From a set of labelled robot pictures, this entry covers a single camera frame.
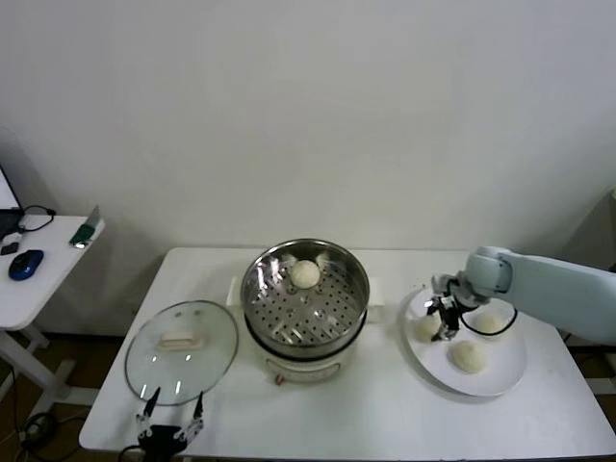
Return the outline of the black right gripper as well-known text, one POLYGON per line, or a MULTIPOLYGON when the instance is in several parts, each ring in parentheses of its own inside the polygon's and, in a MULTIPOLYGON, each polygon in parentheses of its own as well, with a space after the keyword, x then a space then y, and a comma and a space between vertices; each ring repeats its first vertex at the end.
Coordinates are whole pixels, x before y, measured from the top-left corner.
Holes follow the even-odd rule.
POLYGON ((458 333, 460 318, 469 311, 469 306, 463 304, 449 292, 437 293, 424 305, 426 314, 433 321, 433 333, 430 335, 431 342, 450 341, 458 333))

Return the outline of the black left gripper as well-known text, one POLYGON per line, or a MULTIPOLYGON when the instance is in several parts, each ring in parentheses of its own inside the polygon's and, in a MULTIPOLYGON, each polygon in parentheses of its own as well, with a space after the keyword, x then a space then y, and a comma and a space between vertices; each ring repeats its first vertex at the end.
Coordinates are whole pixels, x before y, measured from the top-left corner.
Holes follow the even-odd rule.
POLYGON ((184 427, 176 425, 151 425, 150 418, 158 402, 161 388, 146 402, 143 411, 136 415, 139 447, 144 462, 169 462, 173 456, 186 449, 186 441, 193 441, 203 429, 203 393, 200 392, 193 410, 192 420, 184 427))

